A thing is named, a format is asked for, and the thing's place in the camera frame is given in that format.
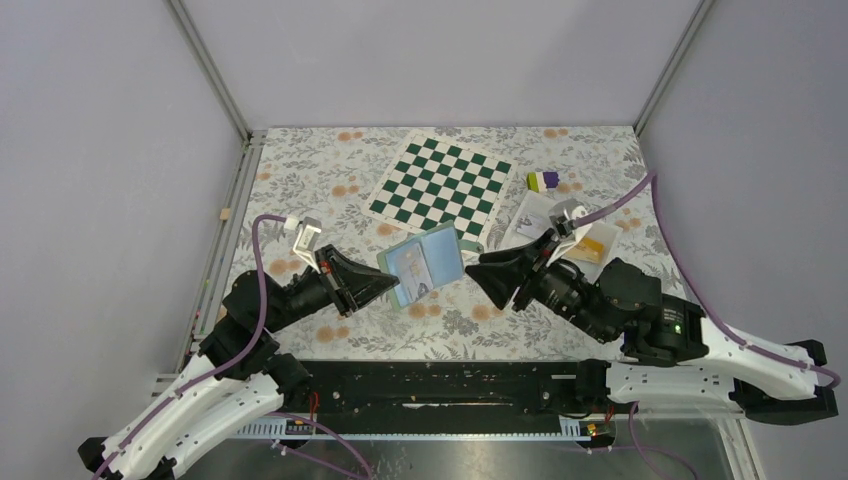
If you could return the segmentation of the white blue credit card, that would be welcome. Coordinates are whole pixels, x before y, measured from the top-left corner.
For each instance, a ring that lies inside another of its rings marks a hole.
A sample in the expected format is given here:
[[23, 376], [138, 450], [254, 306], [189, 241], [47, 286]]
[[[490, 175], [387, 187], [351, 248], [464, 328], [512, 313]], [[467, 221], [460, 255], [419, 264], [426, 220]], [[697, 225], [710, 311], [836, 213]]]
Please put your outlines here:
[[399, 279], [396, 293], [402, 307], [417, 302], [433, 290], [432, 276], [419, 242], [401, 245], [387, 260], [389, 269]]

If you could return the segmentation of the white patterned credit card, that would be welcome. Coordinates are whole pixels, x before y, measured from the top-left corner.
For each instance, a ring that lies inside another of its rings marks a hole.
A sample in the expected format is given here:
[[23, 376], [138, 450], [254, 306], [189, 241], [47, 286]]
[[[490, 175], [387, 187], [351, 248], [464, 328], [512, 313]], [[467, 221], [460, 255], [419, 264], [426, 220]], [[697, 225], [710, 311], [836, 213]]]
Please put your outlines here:
[[527, 238], [537, 238], [551, 227], [550, 219], [533, 212], [524, 212], [517, 216], [514, 231]]

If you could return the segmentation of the green leather card holder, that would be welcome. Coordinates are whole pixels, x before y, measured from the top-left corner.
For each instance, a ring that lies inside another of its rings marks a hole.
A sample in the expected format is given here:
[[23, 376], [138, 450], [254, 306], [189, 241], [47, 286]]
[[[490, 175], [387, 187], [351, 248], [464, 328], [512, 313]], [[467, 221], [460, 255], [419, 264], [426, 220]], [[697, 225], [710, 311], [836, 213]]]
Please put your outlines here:
[[453, 221], [414, 234], [377, 254], [379, 269], [399, 283], [388, 292], [395, 311], [403, 310], [464, 275], [464, 258], [484, 252], [481, 243], [461, 239]]

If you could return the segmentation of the orange credit card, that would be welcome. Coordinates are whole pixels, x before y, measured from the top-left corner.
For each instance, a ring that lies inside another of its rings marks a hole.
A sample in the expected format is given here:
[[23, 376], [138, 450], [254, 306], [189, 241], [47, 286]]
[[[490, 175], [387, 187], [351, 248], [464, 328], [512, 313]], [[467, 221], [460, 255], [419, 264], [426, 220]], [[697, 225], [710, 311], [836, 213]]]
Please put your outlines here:
[[607, 247], [604, 243], [589, 237], [584, 237], [570, 247], [565, 256], [572, 260], [599, 265], [605, 257]]

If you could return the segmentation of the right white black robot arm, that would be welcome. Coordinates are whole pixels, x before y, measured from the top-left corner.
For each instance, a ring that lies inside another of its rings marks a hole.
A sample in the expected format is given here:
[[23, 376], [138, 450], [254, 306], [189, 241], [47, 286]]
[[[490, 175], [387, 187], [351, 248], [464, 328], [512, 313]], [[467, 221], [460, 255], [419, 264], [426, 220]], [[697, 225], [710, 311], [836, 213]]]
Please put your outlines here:
[[555, 257], [557, 240], [547, 231], [524, 246], [485, 253], [466, 273], [497, 308], [539, 304], [595, 341], [619, 344], [618, 361], [576, 365], [573, 396], [583, 410], [712, 404], [778, 426], [837, 415], [834, 391], [817, 380], [826, 362], [820, 342], [773, 344], [722, 330], [699, 305], [664, 293], [658, 278], [618, 258], [589, 279]]

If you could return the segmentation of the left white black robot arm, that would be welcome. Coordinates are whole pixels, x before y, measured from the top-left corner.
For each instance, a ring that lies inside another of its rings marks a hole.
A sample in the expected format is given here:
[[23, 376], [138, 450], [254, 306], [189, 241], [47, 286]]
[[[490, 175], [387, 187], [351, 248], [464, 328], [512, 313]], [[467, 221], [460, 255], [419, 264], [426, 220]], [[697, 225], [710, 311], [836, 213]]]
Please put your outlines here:
[[284, 286], [261, 268], [241, 274], [224, 319], [166, 390], [119, 432], [80, 444], [85, 468], [97, 479], [178, 479], [241, 427], [304, 407], [309, 373], [279, 353], [274, 333], [328, 306], [350, 315], [399, 282], [331, 245], [315, 258]]

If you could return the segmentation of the clear plastic compartment tray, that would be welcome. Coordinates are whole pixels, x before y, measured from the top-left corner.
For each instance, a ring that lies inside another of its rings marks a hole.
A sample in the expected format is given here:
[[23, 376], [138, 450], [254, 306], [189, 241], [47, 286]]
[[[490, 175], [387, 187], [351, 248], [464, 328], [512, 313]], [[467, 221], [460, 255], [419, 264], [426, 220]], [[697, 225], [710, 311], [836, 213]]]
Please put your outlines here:
[[552, 259], [565, 258], [578, 265], [606, 265], [616, 253], [621, 229], [602, 221], [579, 225], [588, 210], [575, 199], [554, 200], [528, 191], [513, 215], [499, 249], [525, 245], [549, 229], [559, 235]]

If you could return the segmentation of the green purple toy block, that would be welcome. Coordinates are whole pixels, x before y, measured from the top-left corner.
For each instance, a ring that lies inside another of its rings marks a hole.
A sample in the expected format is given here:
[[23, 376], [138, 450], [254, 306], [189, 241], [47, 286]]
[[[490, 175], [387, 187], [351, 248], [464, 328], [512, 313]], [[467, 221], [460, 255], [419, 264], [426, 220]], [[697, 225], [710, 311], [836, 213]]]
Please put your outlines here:
[[556, 190], [560, 184], [560, 175], [555, 171], [537, 171], [526, 175], [526, 185], [529, 191], [543, 194]]

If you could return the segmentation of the green white chessboard mat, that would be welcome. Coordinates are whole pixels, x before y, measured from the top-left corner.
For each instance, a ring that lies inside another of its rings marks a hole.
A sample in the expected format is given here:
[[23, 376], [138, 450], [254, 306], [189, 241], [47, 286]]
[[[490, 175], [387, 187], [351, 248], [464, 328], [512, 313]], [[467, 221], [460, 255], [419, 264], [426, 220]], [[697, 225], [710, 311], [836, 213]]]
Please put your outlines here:
[[412, 130], [367, 197], [362, 213], [411, 233], [451, 224], [486, 247], [517, 166], [474, 144]]

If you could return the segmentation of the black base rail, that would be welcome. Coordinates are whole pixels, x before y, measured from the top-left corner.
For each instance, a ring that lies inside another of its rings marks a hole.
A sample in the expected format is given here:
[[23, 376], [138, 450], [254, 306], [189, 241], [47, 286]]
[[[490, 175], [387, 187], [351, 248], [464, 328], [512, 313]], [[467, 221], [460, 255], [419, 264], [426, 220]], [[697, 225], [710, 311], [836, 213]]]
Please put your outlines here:
[[338, 434], [552, 434], [560, 419], [636, 410], [607, 385], [611, 363], [298, 361], [275, 355], [223, 377], [281, 381], [281, 413], [304, 413]]

